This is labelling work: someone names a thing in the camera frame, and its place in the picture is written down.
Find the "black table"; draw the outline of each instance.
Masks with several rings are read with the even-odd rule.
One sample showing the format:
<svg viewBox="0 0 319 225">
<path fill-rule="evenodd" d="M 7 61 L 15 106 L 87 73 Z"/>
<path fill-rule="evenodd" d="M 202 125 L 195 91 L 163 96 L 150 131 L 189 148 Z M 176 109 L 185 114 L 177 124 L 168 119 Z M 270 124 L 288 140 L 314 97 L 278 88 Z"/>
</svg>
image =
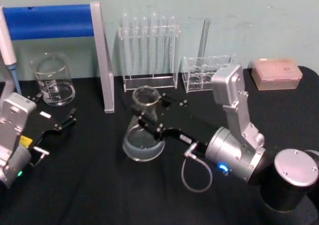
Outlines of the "black table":
<svg viewBox="0 0 319 225">
<path fill-rule="evenodd" d="M 319 77 L 301 67 L 296 90 L 257 90 L 244 71 L 251 121 L 264 134 L 265 147 L 319 150 Z M 38 105 L 58 119 L 77 107 L 77 124 L 62 136 L 51 136 L 41 147 L 51 152 L 32 172 L 12 185 L 0 202 L 4 225 L 307 225 L 317 219 L 305 197 L 290 213 L 269 209 L 258 187 L 213 168 L 213 184 L 203 194 L 189 192 L 180 171 L 186 147 L 168 140 L 155 160 L 138 163 L 126 157 L 122 140 L 131 119 L 132 92 L 123 92 L 115 79 L 114 114 L 104 114 L 98 78 L 75 79 L 75 100 L 61 108 Z M 35 82 L 22 82 L 24 95 L 37 92 Z M 212 92 L 178 91 L 200 118 L 227 126 L 226 116 Z M 186 166 L 187 178 L 205 185 L 208 178 L 195 164 Z"/>
</svg>

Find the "blue handle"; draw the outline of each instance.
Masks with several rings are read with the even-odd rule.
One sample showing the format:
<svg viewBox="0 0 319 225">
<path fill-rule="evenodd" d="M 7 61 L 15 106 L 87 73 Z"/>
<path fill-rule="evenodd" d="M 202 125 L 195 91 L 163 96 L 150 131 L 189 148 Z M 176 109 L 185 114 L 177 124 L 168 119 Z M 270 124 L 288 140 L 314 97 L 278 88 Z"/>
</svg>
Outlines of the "blue handle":
<svg viewBox="0 0 319 225">
<path fill-rule="evenodd" d="M 12 40 L 94 36 L 89 4 L 3 9 Z"/>
</svg>

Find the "light blue wall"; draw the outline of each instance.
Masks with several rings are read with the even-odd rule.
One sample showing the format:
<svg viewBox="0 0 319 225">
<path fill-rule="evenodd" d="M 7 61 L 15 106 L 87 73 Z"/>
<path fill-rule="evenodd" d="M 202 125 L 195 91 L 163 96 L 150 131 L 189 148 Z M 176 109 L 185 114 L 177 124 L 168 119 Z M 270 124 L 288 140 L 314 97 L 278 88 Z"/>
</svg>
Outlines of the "light blue wall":
<svg viewBox="0 0 319 225">
<path fill-rule="evenodd" d="M 317 73 L 319 65 L 318 0 L 0 0 L 6 7 L 75 4 L 100 1 L 107 39 L 113 54 L 114 38 L 123 12 L 156 11 L 176 16 L 182 29 L 180 57 L 194 57 L 205 17 L 211 18 L 207 56 L 236 53 L 247 66 L 255 58 L 296 59 Z M 63 51 L 71 58 L 72 77 L 95 75 L 93 40 L 54 39 L 16 42 L 18 76 L 31 79 L 28 62 L 43 51 Z M 115 74 L 119 65 L 114 61 Z"/>
</svg>

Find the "blue led light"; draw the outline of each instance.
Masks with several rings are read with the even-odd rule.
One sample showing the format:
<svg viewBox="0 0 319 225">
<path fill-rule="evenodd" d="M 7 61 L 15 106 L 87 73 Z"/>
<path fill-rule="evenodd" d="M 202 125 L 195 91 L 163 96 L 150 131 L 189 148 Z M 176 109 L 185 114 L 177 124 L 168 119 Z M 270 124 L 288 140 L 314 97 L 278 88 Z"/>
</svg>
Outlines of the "blue led light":
<svg viewBox="0 0 319 225">
<path fill-rule="evenodd" d="M 219 164 L 219 165 L 217 165 L 217 167 L 220 168 L 220 169 L 221 169 L 222 171 L 224 171 L 225 173 L 228 172 L 228 168 L 227 168 L 227 166 L 224 165 L 224 164 Z"/>
</svg>

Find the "clear container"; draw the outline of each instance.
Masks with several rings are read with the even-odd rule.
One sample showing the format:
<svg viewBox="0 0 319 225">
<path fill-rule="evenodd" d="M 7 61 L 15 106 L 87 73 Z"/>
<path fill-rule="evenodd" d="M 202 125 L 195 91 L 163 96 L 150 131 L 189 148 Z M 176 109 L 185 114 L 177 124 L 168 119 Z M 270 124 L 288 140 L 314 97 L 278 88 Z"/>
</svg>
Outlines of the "clear container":
<svg viewBox="0 0 319 225">
<path fill-rule="evenodd" d="M 44 53 L 33 59 L 30 66 L 35 74 L 43 100 L 50 106 L 68 104 L 75 90 L 68 70 L 68 58 L 63 53 Z"/>
<path fill-rule="evenodd" d="M 175 17 L 123 15 L 118 29 L 124 91 L 148 85 L 177 88 L 180 27 Z"/>
<path fill-rule="evenodd" d="M 156 89 L 142 86 L 133 92 L 132 97 L 137 106 L 157 120 L 156 105 L 160 94 Z M 139 125 L 136 116 L 133 116 L 123 141 L 123 150 L 127 156 L 135 161 L 150 161 L 159 156 L 164 147 L 165 141 L 156 141 Z"/>
<path fill-rule="evenodd" d="M 186 92 L 212 90 L 212 76 L 224 65 L 236 63 L 235 55 L 185 58 L 182 63 L 182 78 Z"/>
<path fill-rule="evenodd" d="M 252 76 L 259 91 L 296 89 L 303 77 L 291 59 L 258 59 L 254 61 Z"/>
</svg>

